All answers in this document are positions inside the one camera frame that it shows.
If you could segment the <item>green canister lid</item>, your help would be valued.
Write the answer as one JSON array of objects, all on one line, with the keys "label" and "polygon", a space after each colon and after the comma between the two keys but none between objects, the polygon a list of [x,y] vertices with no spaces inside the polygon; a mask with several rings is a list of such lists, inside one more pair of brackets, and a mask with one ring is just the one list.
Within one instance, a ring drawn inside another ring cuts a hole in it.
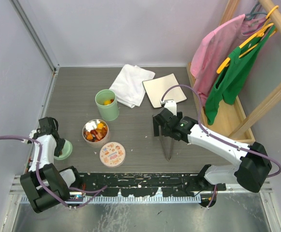
[{"label": "green canister lid", "polygon": [[72,153],[72,144],[70,141],[65,140],[64,146],[59,153],[59,156],[54,156],[55,160],[65,160],[67,159]]}]

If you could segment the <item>red drumstick food piece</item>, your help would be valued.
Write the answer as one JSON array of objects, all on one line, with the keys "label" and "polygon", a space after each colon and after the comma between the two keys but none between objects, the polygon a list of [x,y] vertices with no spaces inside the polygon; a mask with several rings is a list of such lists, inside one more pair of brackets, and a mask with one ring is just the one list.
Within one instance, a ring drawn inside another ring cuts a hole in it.
[{"label": "red drumstick food piece", "polygon": [[91,134],[93,137],[95,137],[96,131],[95,131],[95,130],[85,131],[84,134],[85,134],[85,137],[86,137],[88,134]]}]

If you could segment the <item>round silver tin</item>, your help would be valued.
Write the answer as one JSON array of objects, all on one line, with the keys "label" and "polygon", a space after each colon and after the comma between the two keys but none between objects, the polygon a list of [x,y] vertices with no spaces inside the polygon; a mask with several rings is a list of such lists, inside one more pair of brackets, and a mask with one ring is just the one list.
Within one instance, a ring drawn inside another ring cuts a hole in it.
[{"label": "round silver tin", "polygon": [[97,129],[98,123],[103,123],[103,124],[104,124],[104,128],[107,130],[107,135],[104,137],[103,140],[101,140],[101,141],[99,141],[99,142],[94,142],[94,139],[91,140],[91,141],[86,140],[86,137],[85,137],[85,134],[84,134],[84,132],[87,131],[87,130],[85,129],[85,125],[86,125],[86,123],[85,123],[85,125],[83,126],[83,129],[82,129],[82,136],[83,136],[84,140],[85,140],[90,146],[92,146],[92,147],[94,147],[94,148],[102,147],[103,145],[105,145],[106,143],[108,143],[108,141],[109,141],[109,139],[110,139],[110,129],[109,129],[109,126],[107,125],[107,123],[106,123],[105,121],[103,121],[103,120],[101,120],[101,119],[92,119],[92,120],[90,120],[89,122],[91,122],[91,121],[94,121],[95,124],[96,124],[96,129],[95,129],[95,131],[96,131],[96,135],[95,135],[95,136],[96,136],[96,137],[97,137],[97,136],[102,136],[102,135],[98,132],[98,129]]}]

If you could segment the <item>orange roasted food piece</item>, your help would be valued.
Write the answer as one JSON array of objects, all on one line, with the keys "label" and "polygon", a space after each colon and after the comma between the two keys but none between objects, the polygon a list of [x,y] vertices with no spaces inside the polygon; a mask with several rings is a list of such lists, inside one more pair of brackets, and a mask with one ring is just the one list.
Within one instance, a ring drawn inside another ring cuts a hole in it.
[{"label": "orange roasted food piece", "polygon": [[94,137],[94,142],[99,142],[103,139],[104,139],[104,136],[97,136],[97,137]]}]

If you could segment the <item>yellow corn cob piece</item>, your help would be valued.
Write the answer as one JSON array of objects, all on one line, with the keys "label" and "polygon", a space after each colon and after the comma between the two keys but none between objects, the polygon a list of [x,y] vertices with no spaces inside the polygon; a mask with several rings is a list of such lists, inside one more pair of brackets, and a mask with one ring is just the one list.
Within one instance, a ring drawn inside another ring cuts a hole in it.
[{"label": "yellow corn cob piece", "polygon": [[103,123],[98,123],[97,129],[103,129],[103,128],[104,128],[104,124]]}]

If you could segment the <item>brown glazed food piece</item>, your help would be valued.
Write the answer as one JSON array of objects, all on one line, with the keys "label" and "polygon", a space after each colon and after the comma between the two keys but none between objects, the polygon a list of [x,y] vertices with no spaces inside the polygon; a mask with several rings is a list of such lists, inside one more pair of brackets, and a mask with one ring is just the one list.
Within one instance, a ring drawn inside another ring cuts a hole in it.
[{"label": "brown glazed food piece", "polygon": [[105,137],[107,135],[107,130],[105,128],[102,128],[102,129],[98,129],[98,132],[103,136]]}]

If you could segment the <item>tall green canister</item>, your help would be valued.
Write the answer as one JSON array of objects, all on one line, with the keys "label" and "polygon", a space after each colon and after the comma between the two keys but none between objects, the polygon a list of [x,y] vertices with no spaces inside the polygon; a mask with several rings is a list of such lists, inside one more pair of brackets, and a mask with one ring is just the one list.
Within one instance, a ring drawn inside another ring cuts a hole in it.
[{"label": "tall green canister", "polygon": [[[106,100],[114,99],[114,102],[109,105],[104,105]],[[103,89],[95,96],[95,103],[98,107],[99,113],[103,120],[113,121],[119,116],[119,108],[117,104],[117,97],[110,89]]]}]

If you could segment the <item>round bakery tin lid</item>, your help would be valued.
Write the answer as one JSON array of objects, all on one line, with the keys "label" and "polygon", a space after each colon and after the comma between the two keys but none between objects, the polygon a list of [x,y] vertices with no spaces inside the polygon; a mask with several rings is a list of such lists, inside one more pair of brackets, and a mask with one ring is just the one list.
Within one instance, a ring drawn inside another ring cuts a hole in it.
[{"label": "round bakery tin lid", "polygon": [[124,162],[126,158],[126,151],[120,143],[109,142],[101,148],[99,158],[105,166],[109,168],[116,168]]}]

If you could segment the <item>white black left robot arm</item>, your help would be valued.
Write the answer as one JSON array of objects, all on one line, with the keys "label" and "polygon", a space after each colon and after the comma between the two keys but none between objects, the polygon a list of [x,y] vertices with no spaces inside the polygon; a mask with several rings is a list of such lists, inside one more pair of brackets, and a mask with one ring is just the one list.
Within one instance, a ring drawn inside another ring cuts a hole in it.
[{"label": "white black left robot arm", "polygon": [[54,158],[72,151],[71,143],[58,134],[58,121],[53,117],[44,117],[39,119],[39,126],[29,136],[38,141],[35,144],[32,165],[20,177],[20,184],[35,213],[59,204],[59,200],[41,186],[37,174],[43,184],[63,201],[70,198],[70,190],[78,191],[83,185],[83,180],[74,166],[61,171],[54,166]]}]

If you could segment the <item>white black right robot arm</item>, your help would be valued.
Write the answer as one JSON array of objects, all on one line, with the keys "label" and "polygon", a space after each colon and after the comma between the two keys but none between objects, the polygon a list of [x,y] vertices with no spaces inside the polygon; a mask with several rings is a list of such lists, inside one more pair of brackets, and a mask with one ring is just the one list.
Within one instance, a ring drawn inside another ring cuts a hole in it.
[{"label": "white black right robot arm", "polygon": [[163,108],[153,116],[154,135],[163,135],[176,141],[205,148],[229,162],[229,165],[205,165],[199,173],[198,186],[209,190],[218,184],[239,184],[244,189],[258,193],[264,184],[272,164],[264,146],[252,145],[222,136],[198,123],[195,119],[174,115]]}]

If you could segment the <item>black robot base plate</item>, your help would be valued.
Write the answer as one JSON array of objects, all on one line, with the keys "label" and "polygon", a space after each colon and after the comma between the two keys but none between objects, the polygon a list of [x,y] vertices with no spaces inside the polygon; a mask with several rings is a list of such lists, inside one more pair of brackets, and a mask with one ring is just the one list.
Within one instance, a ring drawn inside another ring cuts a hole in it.
[{"label": "black robot base plate", "polygon": [[107,188],[101,195],[106,197],[116,197],[119,193],[123,197],[155,196],[158,190],[163,197],[193,197],[200,191],[214,190],[214,185],[188,173],[79,173],[70,189],[89,191],[92,196],[93,191],[104,186]]}]

